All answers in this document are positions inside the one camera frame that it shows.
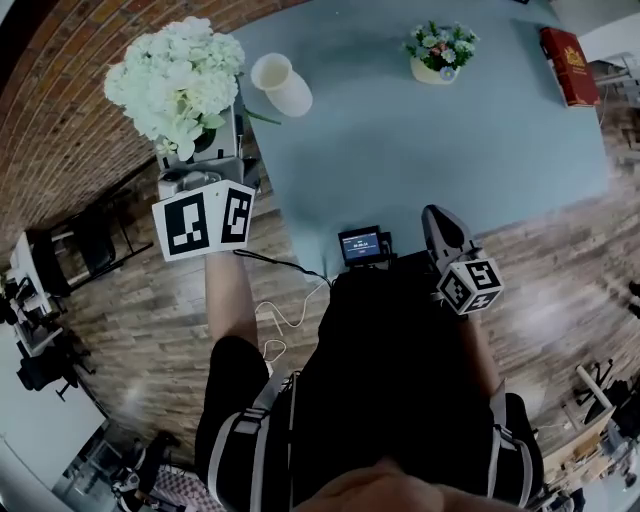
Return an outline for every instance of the display screen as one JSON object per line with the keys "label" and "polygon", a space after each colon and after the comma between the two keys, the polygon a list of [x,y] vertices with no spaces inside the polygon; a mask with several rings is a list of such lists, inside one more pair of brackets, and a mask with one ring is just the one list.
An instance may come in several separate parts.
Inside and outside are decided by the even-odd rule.
{"label": "display screen", "polygon": [[343,238],[342,246],[344,247],[344,259],[346,261],[380,254],[377,233],[366,233]]}

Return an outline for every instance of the red brick wall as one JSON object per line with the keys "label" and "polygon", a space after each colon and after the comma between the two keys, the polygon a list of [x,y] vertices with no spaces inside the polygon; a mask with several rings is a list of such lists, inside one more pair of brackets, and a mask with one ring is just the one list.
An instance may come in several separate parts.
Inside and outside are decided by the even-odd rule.
{"label": "red brick wall", "polygon": [[189,15],[229,32],[302,1],[58,0],[0,96],[0,255],[22,229],[78,210],[152,155],[102,92],[133,39]]}

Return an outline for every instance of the flower bouquet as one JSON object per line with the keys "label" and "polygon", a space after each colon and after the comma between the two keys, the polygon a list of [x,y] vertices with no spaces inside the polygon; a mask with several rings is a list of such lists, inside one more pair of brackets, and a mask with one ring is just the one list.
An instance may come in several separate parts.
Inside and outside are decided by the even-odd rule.
{"label": "flower bouquet", "polygon": [[472,30],[456,24],[438,27],[433,21],[427,28],[418,25],[412,32],[415,39],[405,44],[411,56],[411,71],[416,80],[429,84],[450,84],[475,52],[479,41]]}
{"label": "flower bouquet", "polygon": [[238,94],[242,64],[244,51],[233,36],[214,33],[208,19],[188,17],[131,43],[124,61],[107,72],[104,92],[160,153],[184,161],[196,139],[212,139],[224,124],[220,112]]}

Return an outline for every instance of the book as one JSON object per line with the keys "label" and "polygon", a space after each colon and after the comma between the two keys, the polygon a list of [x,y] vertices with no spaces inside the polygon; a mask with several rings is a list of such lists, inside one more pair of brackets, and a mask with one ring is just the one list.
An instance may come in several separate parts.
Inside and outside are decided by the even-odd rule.
{"label": "book", "polygon": [[546,27],[540,31],[542,48],[553,61],[553,68],[570,107],[600,104],[598,88],[587,66],[575,34]]}

